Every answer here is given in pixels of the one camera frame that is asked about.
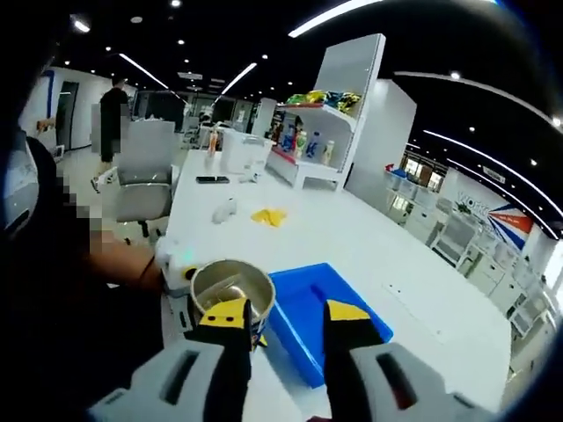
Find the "black ceiling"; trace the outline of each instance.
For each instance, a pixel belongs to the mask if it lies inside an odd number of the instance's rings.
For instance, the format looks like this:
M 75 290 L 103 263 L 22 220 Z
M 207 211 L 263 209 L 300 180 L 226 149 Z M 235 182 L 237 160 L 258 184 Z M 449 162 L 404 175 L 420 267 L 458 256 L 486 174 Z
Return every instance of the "black ceiling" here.
M 423 154 L 446 163 L 449 157 L 477 170 L 484 159 L 425 135 L 429 130 L 472 145 L 520 172 L 563 207 L 563 135 L 536 114 L 498 95 L 471 86 L 395 76 L 396 71 L 448 75 L 506 91 L 548 116 L 563 115 L 563 20 L 553 0 L 514 0 L 503 5 L 483 0 L 384 0 L 351 11 L 292 39 L 298 25 L 344 0 L 287 0 L 272 4 L 170 0 L 82 1 L 75 12 L 87 22 L 87 34 L 71 33 L 62 42 L 55 65 L 109 76 L 117 72 L 140 87 L 161 89 L 124 62 L 125 53 L 175 91 L 188 83 L 178 71 L 203 74 L 197 83 L 208 91 L 210 78 L 228 83 L 251 62 L 258 67 L 229 92 L 285 100 L 312 89 L 325 49 L 371 33 L 387 38 L 380 77 L 393 78 L 417 103 L 412 139 Z M 134 16 L 143 18 L 133 24 Z M 184 40 L 183 46 L 177 43 Z M 268 55 L 267 60 L 261 56 Z M 474 133 L 469 127 L 475 127 Z M 530 165 L 531 158 L 538 166 Z M 539 194 L 502 168 L 519 199 L 534 207 L 552 227 L 563 218 Z

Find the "white desk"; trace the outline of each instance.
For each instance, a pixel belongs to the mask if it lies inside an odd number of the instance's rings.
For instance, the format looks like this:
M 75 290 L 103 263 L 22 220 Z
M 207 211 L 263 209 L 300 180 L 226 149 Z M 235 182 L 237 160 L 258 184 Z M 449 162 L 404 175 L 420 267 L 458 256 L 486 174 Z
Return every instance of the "white desk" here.
M 509 322 L 460 273 L 346 191 L 294 190 L 269 174 L 257 185 L 241 185 L 237 177 L 228 185 L 198 185 L 196 176 L 221 174 L 219 155 L 210 171 L 204 169 L 204 157 L 205 151 L 187 154 L 167 236 L 202 262 L 243 259 L 268 273 L 330 263 L 394 330 L 392 341 L 442 374 L 447 391 L 499 409 L 510 362 Z M 213 224 L 213 211 L 228 198 L 237 200 L 238 213 Z M 288 211 L 279 229 L 250 219 L 263 207 Z M 271 345 L 254 356 L 245 420 L 329 416 L 325 387 L 311 390 L 288 380 L 293 369 L 283 354 Z M 300 419 L 288 400 L 301 410 Z

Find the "white shelf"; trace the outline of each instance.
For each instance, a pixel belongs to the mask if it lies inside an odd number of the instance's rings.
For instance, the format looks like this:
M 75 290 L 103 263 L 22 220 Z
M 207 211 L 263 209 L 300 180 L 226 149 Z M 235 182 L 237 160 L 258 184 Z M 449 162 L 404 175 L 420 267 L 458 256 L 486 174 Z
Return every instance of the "white shelf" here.
M 316 120 L 319 127 L 332 126 L 342 122 L 347 124 L 350 132 L 355 131 L 356 120 L 329 105 L 301 103 L 279 105 L 278 108 L 299 116 L 304 122 Z

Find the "smartphone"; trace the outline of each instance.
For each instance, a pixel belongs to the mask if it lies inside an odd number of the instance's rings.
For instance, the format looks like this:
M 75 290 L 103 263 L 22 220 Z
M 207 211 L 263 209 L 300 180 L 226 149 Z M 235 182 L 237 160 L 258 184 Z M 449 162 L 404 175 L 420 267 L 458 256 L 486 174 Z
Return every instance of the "smartphone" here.
M 217 183 L 230 183 L 229 178 L 225 176 L 198 176 L 195 178 L 197 183 L 214 185 Z

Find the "doorway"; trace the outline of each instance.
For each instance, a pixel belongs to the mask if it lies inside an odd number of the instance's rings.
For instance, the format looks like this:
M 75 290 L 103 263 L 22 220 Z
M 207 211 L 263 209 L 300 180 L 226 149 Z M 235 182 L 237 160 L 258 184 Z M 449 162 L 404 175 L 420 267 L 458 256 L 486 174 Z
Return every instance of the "doorway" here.
M 72 116 L 77 101 L 78 83 L 63 82 L 59 105 L 56 109 L 56 145 L 63 146 L 65 151 L 72 149 Z

